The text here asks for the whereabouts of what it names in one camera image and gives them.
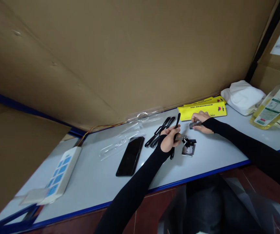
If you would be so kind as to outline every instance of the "yellow wire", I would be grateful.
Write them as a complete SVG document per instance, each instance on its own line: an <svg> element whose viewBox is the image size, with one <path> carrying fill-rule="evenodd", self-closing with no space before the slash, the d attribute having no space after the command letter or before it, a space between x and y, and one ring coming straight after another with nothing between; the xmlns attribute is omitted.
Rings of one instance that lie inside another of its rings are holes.
<svg viewBox="0 0 280 234"><path fill-rule="evenodd" d="M89 131L87 131L83 136L82 138L80 139L80 141L77 143L77 146L82 142L82 140L85 138L86 135L88 135L93 129L95 128L98 128L98 127L117 127L119 125L122 125L123 123L121 124L117 124L117 125L99 125L99 126L95 126L93 128L91 128Z"/></svg>

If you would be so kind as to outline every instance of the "bottle label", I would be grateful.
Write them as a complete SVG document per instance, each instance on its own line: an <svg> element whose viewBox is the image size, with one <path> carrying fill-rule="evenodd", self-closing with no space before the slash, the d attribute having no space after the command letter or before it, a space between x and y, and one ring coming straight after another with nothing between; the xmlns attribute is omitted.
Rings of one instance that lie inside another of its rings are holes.
<svg viewBox="0 0 280 234"><path fill-rule="evenodd" d="M255 119L255 123L262 126L268 125L280 114L280 98L272 98L262 112Z"/></svg>

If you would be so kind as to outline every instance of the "smartphone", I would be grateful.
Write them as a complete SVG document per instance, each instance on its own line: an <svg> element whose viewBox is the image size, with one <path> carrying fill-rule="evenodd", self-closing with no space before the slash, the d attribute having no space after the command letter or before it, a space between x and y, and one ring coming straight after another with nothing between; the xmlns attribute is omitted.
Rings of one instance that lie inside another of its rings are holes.
<svg viewBox="0 0 280 234"><path fill-rule="evenodd" d="M134 174L143 142L143 136L130 138L126 151L116 172L116 176L132 176Z"/></svg>

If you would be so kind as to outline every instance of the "yellow package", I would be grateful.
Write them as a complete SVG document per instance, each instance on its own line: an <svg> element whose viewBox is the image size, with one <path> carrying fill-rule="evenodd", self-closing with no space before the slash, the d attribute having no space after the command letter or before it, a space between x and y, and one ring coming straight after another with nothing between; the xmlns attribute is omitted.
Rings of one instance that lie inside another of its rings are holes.
<svg viewBox="0 0 280 234"><path fill-rule="evenodd" d="M221 96L214 97L214 99L215 99L217 102L223 101L224 104L227 104L227 102L226 102L226 101L223 99L223 97L221 97Z"/></svg>
<svg viewBox="0 0 280 234"><path fill-rule="evenodd" d="M191 107L178 107L178 111L181 113L181 121L191 120L193 113L198 113L200 111L208 112L211 117L227 115L224 102L202 104Z"/></svg>
<svg viewBox="0 0 280 234"><path fill-rule="evenodd" d="M204 100L193 102L191 104L184 105L184 107L190 107L190 106L199 106L201 104L210 104L210 103L216 103L217 101L213 97L206 98Z"/></svg>
<svg viewBox="0 0 280 234"><path fill-rule="evenodd" d="M221 96L217 96L217 97L214 97L214 98L209 97L209 98L206 98L206 99L198 101L198 102L194 102L194 103L191 103L191 104L184 105L184 107L199 106L200 104L210 104L210 103L217 103L217 102L221 102L221 101L223 101L224 104L226 104L226 101Z"/></svg>

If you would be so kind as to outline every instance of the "white power strip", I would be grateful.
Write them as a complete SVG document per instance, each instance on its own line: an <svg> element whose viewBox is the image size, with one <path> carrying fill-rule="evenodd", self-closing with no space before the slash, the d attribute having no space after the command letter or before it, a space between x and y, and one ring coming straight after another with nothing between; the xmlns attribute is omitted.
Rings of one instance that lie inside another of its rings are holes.
<svg viewBox="0 0 280 234"><path fill-rule="evenodd" d="M49 189L46 197L37 205L49 204L63 195L76 165L80 151L81 147L76 146L63 154L49 184L46 187Z"/></svg>

